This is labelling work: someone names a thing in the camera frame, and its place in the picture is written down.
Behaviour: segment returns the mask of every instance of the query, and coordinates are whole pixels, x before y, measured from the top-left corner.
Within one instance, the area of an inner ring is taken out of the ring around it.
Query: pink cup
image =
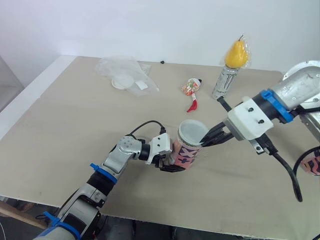
[[[190,168],[202,148],[200,140],[208,131],[208,128],[201,121],[184,120],[179,126],[177,139],[173,143],[173,151],[169,156],[170,164],[185,169]]]

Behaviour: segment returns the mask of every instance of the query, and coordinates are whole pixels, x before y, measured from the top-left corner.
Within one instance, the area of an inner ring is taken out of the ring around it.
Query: silver can
[[[218,81],[216,81],[212,91],[212,97],[214,99],[224,97],[227,94],[231,84],[237,76],[238,71],[239,68],[230,68],[226,65],[223,67]]]

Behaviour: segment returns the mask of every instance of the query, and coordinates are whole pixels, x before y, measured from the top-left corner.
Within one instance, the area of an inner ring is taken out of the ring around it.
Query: clear plastic bag
[[[246,69],[251,66],[252,52],[248,44],[249,37],[244,33],[231,45],[229,50],[225,53],[220,61],[220,65],[227,65],[232,69]]]
[[[155,82],[148,77],[150,66],[140,65],[132,56],[104,57],[95,66],[95,70],[101,75],[112,78],[137,97],[159,92]]]

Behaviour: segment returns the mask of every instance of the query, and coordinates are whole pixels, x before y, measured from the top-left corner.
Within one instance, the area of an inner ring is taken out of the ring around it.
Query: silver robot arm
[[[172,142],[167,133],[142,143],[133,136],[122,137],[100,165],[91,164],[95,170],[90,179],[81,186],[62,206],[57,216],[45,212],[51,227],[35,240],[80,240],[93,239],[93,233],[101,217],[98,208],[107,200],[109,192],[117,183],[130,159],[140,159],[151,164],[154,157],[172,151]]]
[[[235,108],[223,97],[218,102],[227,111],[223,122],[214,126],[201,140],[203,147],[222,144],[233,137],[248,140],[257,154],[267,152],[285,167],[292,181],[295,196],[302,202],[296,173],[278,154],[278,150],[266,135],[273,128],[272,120],[291,122],[300,116],[302,122],[320,141],[320,61],[306,61],[290,69],[281,82],[262,90],[253,98],[245,96]]]

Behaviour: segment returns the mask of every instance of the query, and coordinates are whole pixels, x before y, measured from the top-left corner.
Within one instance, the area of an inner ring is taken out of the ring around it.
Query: table
[[[226,116],[211,98],[221,68],[151,64],[159,94],[136,97],[116,90],[94,68],[98,58],[61,56],[0,113],[0,195],[61,206],[85,183],[115,142],[147,120],[158,120],[175,138],[185,119],[208,128]],[[202,79],[198,109],[180,86]],[[281,78],[276,71],[241,70],[226,100],[231,106]],[[137,136],[154,137],[149,124]],[[297,118],[268,132],[280,155],[295,160],[318,144]],[[303,202],[285,169],[246,141],[204,148],[183,172],[159,171],[130,161],[101,212],[191,229],[272,239],[312,239],[320,229],[320,179],[298,171]]]

